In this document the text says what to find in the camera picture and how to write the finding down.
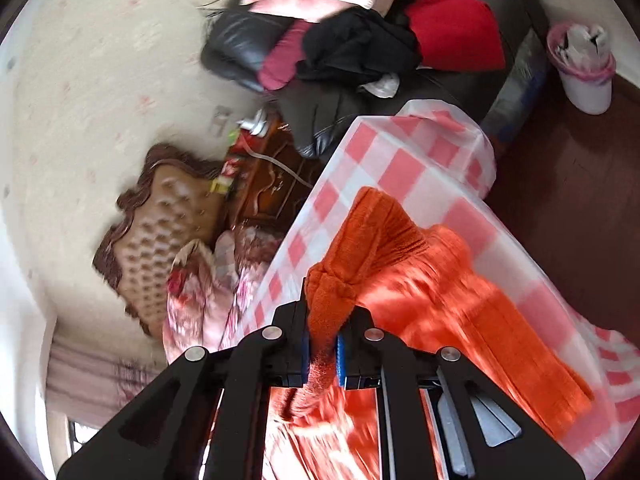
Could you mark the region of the red tin box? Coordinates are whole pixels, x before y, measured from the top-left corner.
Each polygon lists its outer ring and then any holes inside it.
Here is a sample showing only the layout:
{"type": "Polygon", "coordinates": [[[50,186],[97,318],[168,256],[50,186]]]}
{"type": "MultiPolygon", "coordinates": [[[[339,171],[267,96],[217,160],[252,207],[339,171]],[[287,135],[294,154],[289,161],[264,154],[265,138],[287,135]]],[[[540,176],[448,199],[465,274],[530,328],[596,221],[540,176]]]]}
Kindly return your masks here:
{"type": "Polygon", "coordinates": [[[260,139],[252,136],[247,130],[235,129],[230,133],[230,145],[224,155],[224,164],[221,174],[225,178],[234,179],[246,169],[248,162],[253,158],[251,152],[256,152],[260,145],[260,139]]]}

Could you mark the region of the red garment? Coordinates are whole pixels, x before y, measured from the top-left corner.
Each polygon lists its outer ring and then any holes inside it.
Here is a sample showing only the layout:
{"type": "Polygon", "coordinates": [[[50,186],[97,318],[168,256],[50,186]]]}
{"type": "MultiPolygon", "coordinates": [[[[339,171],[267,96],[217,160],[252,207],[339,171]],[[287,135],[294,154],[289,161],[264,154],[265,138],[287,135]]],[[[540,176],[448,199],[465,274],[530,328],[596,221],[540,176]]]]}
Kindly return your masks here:
{"type": "Polygon", "coordinates": [[[499,25],[482,0],[414,0],[405,7],[421,65],[457,73],[506,68],[499,25]]]}

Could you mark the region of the black clothes pile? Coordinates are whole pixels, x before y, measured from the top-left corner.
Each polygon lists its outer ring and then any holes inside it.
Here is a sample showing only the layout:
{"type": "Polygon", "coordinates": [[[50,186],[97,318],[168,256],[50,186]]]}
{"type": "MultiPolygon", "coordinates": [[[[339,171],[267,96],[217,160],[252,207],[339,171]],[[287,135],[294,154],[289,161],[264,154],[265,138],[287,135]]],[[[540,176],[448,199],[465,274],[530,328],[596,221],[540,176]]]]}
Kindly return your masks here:
{"type": "Polygon", "coordinates": [[[314,24],[303,49],[306,58],[296,65],[298,79],[345,87],[402,75],[421,63],[418,40],[407,21],[387,21],[360,6],[314,24]]]}

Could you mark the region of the pink checkered plastic tablecloth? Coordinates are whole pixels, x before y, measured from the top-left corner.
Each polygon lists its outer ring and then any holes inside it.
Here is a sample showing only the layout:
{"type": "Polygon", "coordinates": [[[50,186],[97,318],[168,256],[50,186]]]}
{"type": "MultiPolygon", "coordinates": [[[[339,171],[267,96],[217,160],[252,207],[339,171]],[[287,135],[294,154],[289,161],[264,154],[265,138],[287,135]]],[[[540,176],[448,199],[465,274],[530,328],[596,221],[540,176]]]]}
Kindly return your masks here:
{"type": "Polygon", "coordinates": [[[572,309],[537,263],[485,205],[496,177],[486,134],[462,110],[413,100],[390,117],[349,127],[274,256],[255,298],[224,334],[237,344],[295,300],[308,269],[333,240],[364,186],[396,198],[418,226],[441,223],[469,245],[473,268],[497,285],[555,354],[593,390],[564,448],[588,478],[612,460],[639,416],[639,351],[615,330],[572,309]]]}

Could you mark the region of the dark wooden nightstand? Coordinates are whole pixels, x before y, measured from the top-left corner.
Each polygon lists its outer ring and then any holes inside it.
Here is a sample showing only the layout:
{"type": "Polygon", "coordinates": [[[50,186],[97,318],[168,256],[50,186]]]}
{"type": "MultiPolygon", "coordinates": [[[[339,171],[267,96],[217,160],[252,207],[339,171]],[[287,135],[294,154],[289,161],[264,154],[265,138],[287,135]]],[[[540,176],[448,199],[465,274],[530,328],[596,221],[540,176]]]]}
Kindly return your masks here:
{"type": "MultiPolygon", "coordinates": [[[[256,152],[280,160],[314,187],[323,169],[322,162],[299,154],[279,112],[273,107],[264,110],[269,129],[264,138],[259,138],[256,152]]],[[[246,224],[284,233],[292,226],[311,190],[269,162],[252,158],[233,179],[228,195],[229,222],[232,226],[246,224]]]]}

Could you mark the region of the yellow jar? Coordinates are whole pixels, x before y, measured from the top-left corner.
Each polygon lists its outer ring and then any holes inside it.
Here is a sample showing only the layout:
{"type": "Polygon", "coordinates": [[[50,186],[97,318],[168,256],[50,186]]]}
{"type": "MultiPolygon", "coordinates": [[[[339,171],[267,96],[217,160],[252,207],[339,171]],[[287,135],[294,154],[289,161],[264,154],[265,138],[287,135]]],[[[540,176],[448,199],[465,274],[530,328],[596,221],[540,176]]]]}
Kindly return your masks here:
{"type": "Polygon", "coordinates": [[[227,196],[230,188],[232,188],[233,179],[225,176],[216,177],[212,181],[209,187],[209,192],[212,194],[220,194],[223,196],[227,196]]]}

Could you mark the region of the white trash bin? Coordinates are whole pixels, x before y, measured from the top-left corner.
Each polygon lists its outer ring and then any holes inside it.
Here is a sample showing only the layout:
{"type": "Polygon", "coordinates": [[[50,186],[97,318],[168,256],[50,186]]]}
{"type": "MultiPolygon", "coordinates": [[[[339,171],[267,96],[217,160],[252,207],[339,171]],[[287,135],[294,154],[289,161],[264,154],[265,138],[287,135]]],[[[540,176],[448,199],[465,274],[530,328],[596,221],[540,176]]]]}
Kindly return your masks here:
{"type": "Polygon", "coordinates": [[[608,32],[600,25],[559,23],[548,32],[547,49],[574,107],[588,115],[605,113],[616,73],[608,32]]]}

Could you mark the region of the wall socket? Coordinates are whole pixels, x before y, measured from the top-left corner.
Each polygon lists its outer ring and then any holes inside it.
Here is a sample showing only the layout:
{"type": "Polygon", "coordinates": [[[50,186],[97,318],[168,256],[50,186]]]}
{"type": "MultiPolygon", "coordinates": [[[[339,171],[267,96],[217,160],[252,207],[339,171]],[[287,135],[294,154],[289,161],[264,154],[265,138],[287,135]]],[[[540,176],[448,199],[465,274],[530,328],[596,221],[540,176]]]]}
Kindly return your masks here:
{"type": "Polygon", "coordinates": [[[232,109],[226,106],[218,105],[214,109],[212,121],[209,124],[208,132],[212,136],[219,138],[224,134],[227,122],[232,115],[232,109]]]}

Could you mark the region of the pink curtain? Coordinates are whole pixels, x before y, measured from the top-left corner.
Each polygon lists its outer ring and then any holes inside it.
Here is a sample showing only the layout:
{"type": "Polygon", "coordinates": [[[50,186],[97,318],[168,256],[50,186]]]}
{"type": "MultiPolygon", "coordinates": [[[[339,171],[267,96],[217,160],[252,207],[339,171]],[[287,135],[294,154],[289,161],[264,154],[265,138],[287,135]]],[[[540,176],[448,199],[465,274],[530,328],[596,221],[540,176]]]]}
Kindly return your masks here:
{"type": "Polygon", "coordinates": [[[54,337],[47,368],[47,408],[101,428],[165,365],[144,365],[54,337]]]}

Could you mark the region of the orange fleece pants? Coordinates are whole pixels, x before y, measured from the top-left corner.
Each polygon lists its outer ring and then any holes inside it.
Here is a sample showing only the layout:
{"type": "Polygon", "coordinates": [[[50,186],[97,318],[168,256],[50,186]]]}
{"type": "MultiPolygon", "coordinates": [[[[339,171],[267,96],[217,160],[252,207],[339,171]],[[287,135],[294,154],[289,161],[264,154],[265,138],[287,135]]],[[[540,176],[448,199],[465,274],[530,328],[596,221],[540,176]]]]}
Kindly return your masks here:
{"type": "Polygon", "coordinates": [[[559,439],[591,408],[587,383],[542,342],[506,294],[473,271],[468,245],[417,226],[392,196],[362,188],[323,259],[306,276],[310,372],[270,402],[264,477],[374,479],[374,395],[335,379],[335,339],[354,307],[407,346],[461,350],[559,439]]]}

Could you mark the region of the magenta garment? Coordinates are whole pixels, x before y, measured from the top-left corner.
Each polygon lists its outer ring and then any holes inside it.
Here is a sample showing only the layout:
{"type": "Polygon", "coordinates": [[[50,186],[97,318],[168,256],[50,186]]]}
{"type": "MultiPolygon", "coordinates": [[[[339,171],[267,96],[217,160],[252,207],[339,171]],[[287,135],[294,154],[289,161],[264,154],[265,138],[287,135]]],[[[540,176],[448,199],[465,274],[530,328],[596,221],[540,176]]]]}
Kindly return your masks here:
{"type": "Polygon", "coordinates": [[[303,39],[314,24],[296,20],[271,49],[257,79],[267,91],[277,91],[289,84],[296,75],[296,65],[306,56],[303,39]]]}

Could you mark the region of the tufted carved headboard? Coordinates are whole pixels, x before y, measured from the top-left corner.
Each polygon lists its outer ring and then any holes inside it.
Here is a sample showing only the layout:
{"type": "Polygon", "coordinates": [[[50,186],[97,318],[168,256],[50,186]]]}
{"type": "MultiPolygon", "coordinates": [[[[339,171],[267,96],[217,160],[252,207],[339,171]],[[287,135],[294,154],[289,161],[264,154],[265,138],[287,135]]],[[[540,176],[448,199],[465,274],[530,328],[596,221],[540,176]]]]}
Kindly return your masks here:
{"type": "Polygon", "coordinates": [[[146,336],[162,338],[166,280],[180,249],[191,240],[210,243],[224,229],[226,199],[213,190],[223,166],[155,144],[137,183],[116,200],[122,220],[107,230],[92,265],[146,336]]]}

